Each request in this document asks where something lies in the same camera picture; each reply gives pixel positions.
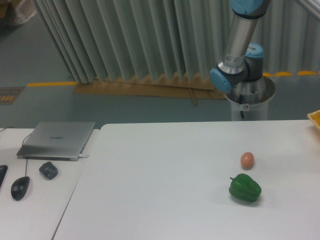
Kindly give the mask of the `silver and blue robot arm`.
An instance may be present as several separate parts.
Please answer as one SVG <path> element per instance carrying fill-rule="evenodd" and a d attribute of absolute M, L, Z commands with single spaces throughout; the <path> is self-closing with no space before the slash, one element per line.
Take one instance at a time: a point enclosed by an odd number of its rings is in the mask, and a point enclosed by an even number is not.
<path fill-rule="evenodd" d="M 234 12 L 230 35 L 216 68 L 209 72 L 210 81 L 219 91 L 228 92 L 250 76 L 246 52 L 258 19 L 265 15 L 269 3 L 268 0 L 230 1 Z"/>

